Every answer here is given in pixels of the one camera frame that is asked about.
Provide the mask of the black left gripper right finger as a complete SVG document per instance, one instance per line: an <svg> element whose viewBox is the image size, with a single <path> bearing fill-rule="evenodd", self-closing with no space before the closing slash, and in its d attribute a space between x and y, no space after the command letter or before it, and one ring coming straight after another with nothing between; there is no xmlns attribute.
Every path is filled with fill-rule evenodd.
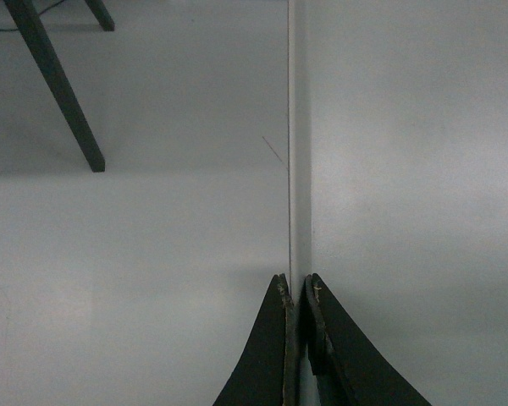
<svg viewBox="0 0 508 406"><path fill-rule="evenodd" d="M317 274L304 282L304 342L322 405L428 405Z"/></svg>

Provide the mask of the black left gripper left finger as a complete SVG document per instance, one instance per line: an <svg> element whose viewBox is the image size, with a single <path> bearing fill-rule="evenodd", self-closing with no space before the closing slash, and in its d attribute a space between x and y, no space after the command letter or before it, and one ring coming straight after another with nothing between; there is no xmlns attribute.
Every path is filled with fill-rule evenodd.
<svg viewBox="0 0 508 406"><path fill-rule="evenodd" d="M295 305L284 274L272 277L237 365L216 405L295 405Z"/></svg>

